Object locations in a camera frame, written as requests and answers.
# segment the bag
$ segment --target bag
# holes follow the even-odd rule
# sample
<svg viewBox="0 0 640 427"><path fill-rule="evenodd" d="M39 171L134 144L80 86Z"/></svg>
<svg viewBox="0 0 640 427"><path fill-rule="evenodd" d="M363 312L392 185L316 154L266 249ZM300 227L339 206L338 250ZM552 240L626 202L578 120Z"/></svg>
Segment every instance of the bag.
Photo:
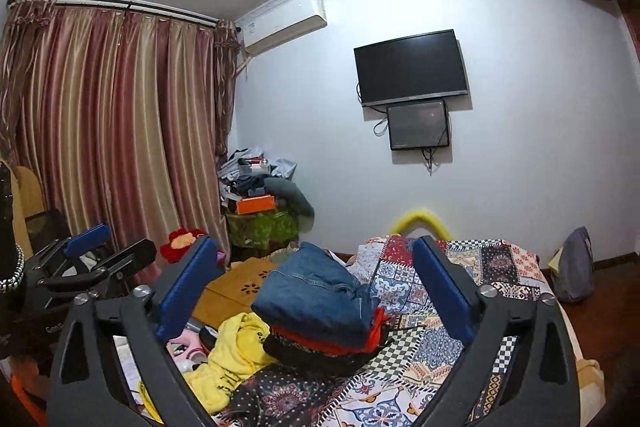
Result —
<svg viewBox="0 0 640 427"><path fill-rule="evenodd" d="M562 302L577 302L593 294L593 254L587 229L575 229L556 256L558 270L551 270L556 297Z"/></svg>

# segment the television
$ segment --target television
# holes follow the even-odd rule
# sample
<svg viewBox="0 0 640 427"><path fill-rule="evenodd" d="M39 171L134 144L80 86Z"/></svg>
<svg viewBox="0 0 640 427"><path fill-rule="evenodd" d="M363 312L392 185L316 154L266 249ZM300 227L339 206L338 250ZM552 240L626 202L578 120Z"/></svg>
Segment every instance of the television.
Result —
<svg viewBox="0 0 640 427"><path fill-rule="evenodd" d="M377 42L353 52L363 106L468 93L453 30Z"/></svg>

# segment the curtain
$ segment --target curtain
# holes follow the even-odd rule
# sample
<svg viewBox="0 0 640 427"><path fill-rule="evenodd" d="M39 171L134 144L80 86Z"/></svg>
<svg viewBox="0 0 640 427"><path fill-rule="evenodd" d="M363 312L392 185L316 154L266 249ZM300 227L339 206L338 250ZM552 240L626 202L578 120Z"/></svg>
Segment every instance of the curtain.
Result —
<svg viewBox="0 0 640 427"><path fill-rule="evenodd" d="M0 157L16 166L15 130L25 79L31 74L40 39L56 0L16 0L0 43Z"/></svg>
<svg viewBox="0 0 640 427"><path fill-rule="evenodd" d="M74 233L106 222L121 249L199 228L229 256L216 175L239 49L229 27L54 8L27 81L18 157Z"/></svg>

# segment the box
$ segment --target box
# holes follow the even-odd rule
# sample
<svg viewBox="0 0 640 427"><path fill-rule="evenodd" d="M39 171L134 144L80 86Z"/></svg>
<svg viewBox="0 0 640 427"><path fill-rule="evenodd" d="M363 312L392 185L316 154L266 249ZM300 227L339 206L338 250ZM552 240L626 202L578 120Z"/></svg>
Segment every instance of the box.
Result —
<svg viewBox="0 0 640 427"><path fill-rule="evenodd" d="M273 196L258 196L257 198L242 198L236 203L238 214L253 214L263 210L276 208L276 198Z"/></svg>

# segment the folded jeans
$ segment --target folded jeans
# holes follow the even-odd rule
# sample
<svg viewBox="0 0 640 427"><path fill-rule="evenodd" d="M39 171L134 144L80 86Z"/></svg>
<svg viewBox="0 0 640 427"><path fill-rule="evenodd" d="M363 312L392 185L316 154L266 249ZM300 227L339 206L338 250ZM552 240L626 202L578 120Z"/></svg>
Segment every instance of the folded jeans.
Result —
<svg viewBox="0 0 640 427"><path fill-rule="evenodd" d="M270 272L252 310L270 326L340 346L363 348L378 299L339 263L302 243Z"/></svg>

